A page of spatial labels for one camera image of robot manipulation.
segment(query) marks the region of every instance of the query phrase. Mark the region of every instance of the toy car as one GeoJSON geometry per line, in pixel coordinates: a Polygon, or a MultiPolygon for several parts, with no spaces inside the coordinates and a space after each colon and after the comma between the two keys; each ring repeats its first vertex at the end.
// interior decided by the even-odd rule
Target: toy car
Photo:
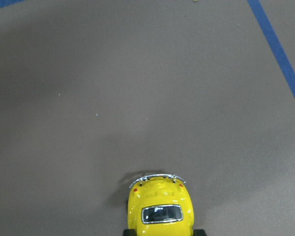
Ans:
{"type": "Polygon", "coordinates": [[[186,182],[156,174],[135,180],[129,188],[128,229],[123,236],[207,236],[194,230],[194,213],[186,182]]]}

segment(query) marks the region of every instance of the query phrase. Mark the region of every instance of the yellow toy car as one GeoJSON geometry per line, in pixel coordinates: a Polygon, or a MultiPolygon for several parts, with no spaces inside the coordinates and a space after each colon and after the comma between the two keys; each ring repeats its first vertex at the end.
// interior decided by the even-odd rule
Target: yellow toy car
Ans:
{"type": "Polygon", "coordinates": [[[194,230],[194,213],[186,182],[175,175],[155,174],[129,188],[128,229],[123,236],[207,236],[194,230]]]}

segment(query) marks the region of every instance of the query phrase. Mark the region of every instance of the rear window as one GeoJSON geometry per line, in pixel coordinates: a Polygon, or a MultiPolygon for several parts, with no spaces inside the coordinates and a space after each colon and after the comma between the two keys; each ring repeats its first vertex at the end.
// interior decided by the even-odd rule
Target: rear window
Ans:
{"type": "Polygon", "coordinates": [[[179,205],[150,206],[142,209],[144,224],[165,223],[182,220],[182,211],[179,205]]]}

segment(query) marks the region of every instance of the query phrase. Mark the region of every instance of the floor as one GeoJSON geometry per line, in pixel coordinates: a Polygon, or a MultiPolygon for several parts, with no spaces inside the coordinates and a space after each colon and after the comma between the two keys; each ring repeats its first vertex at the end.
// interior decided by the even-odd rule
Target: floor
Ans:
{"type": "MultiPolygon", "coordinates": [[[[262,0],[295,70],[295,0],[262,0]]],[[[187,180],[208,236],[295,236],[295,99],[247,1],[0,8],[0,236],[121,235],[187,180]]]]}

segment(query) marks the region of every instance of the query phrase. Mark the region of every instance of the volkswagen beetle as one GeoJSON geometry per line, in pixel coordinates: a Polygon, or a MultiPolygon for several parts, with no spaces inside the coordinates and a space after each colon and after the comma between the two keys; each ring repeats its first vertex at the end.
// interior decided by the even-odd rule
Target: volkswagen beetle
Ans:
{"type": "Polygon", "coordinates": [[[194,230],[185,181],[176,175],[143,176],[130,186],[128,229],[123,236],[207,236],[194,230]]]}

